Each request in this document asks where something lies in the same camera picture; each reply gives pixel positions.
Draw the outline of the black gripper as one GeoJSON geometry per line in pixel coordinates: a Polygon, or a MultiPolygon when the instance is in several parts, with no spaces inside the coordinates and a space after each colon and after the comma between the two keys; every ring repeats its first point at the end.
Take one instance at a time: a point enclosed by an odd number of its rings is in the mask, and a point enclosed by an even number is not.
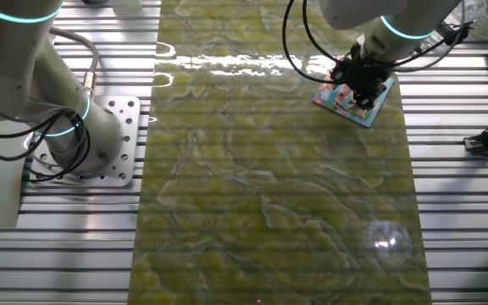
{"type": "Polygon", "coordinates": [[[362,55],[362,51],[361,44],[355,42],[349,54],[330,70],[329,77],[335,85],[345,84],[350,87],[357,108],[371,110],[375,100],[385,91],[385,82],[390,75],[373,58],[362,55]]]}

